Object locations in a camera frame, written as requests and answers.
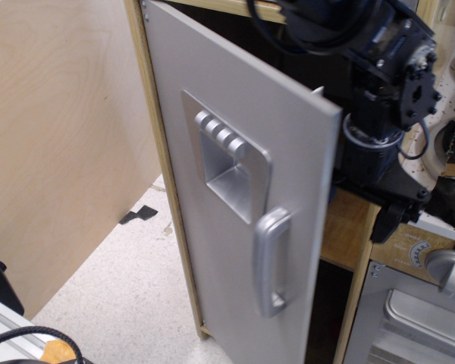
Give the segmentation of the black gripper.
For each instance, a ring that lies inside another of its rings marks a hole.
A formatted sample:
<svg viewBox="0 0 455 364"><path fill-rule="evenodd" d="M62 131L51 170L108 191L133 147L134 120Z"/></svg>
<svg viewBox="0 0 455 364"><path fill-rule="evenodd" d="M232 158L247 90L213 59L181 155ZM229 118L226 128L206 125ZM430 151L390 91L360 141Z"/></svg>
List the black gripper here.
<svg viewBox="0 0 455 364"><path fill-rule="evenodd" d="M336 172L341 185L381 206L371 234L373 243L385 243L400 222L417 222L431 199L429 190L410 176L399 161L405 132L395 130L383 138L365 133L351 115L342 123L344 144Z"/></svg>

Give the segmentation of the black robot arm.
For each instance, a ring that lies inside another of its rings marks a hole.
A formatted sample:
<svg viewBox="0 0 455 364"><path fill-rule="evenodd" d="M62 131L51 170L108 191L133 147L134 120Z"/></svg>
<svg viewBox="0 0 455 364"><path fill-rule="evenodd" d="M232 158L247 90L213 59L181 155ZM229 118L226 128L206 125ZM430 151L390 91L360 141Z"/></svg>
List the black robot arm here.
<svg viewBox="0 0 455 364"><path fill-rule="evenodd" d="M401 167L402 142L436 112L433 31L399 1L282 1L289 42L247 2L256 29L287 54L339 54L350 62L353 103L344 118L334 182L380 207L371 239L418 221L430 192Z"/></svg>

